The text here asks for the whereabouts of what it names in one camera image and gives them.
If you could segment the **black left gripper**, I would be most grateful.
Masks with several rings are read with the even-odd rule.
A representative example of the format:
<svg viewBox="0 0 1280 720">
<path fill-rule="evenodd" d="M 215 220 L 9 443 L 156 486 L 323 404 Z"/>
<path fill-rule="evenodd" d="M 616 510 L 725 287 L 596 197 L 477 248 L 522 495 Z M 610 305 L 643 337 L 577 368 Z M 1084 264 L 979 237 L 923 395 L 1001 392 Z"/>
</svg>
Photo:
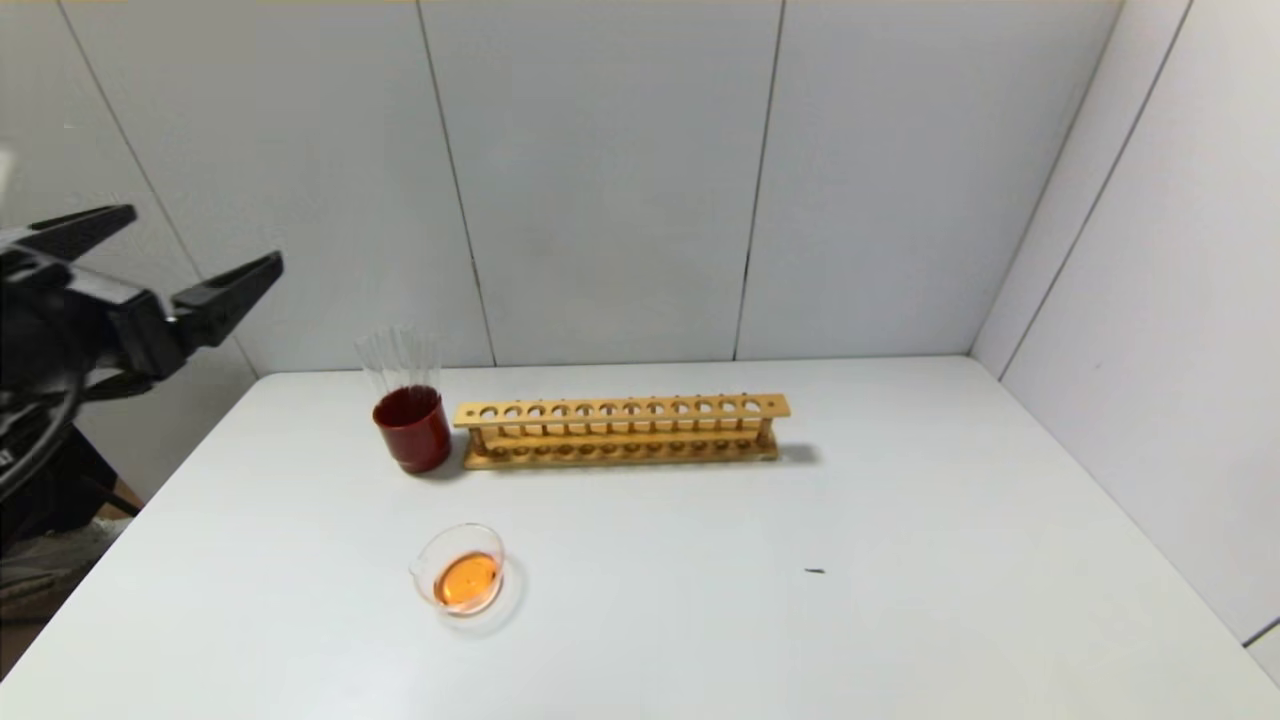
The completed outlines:
<svg viewBox="0 0 1280 720">
<path fill-rule="evenodd" d="M 77 265 L 137 220 L 131 204 L 3 232 L 3 379 L 56 380 L 115 369 L 164 380 L 220 346 L 284 273 L 273 251 L 170 297 Z"/>
</svg>

